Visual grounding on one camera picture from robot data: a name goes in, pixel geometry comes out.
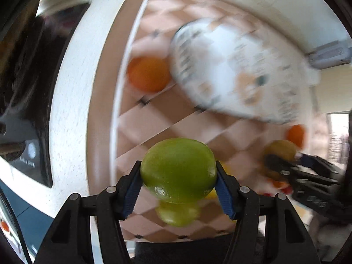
checkered tablecloth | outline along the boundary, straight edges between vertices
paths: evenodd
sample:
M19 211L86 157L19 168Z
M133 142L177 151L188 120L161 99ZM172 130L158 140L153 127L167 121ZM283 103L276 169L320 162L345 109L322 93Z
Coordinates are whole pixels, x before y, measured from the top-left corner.
M168 56L171 38L183 24L201 17L226 20L251 31L262 22L234 6L217 0L149 0L133 42L131 57ZM126 82L117 128L118 177L130 172L136 160L159 141L187 137L201 141L225 163L240 183L254 190L265 178L257 173L265 144L282 139L286 126L200 111L178 85L170 83L156 95L145 95ZM121 222L125 240L180 242L230 233L235 223L223 214L218 200L201 200L201 215L187 227L173 227L155 212L158 200L142 188L134 212Z

white countertop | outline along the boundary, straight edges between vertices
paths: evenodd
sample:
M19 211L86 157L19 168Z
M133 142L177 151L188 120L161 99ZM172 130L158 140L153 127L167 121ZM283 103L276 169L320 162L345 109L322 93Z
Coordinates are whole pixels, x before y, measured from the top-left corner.
M44 0L38 9L51 12L87 1L91 5L66 50L52 100L49 150L53 187L30 179L0 158L0 179L51 217L71 193L89 195L86 134L90 97L105 39L124 0Z

